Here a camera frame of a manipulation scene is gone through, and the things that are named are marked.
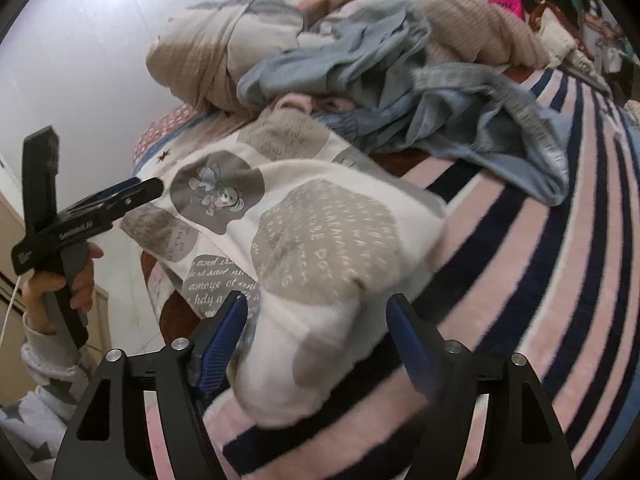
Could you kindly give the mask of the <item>white star-print sleeve forearm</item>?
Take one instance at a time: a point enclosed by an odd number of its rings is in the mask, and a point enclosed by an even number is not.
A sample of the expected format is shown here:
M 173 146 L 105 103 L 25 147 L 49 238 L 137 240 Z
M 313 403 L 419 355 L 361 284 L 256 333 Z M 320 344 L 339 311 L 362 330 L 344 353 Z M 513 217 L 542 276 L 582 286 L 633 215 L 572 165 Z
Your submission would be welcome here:
M 62 337 L 27 327 L 22 361 L 36 388 L 2 408 L 1 429 L 38 479 L 52 477 L 58 450 L 75 408 L 96 370 L 85 347 L 67 350 Z

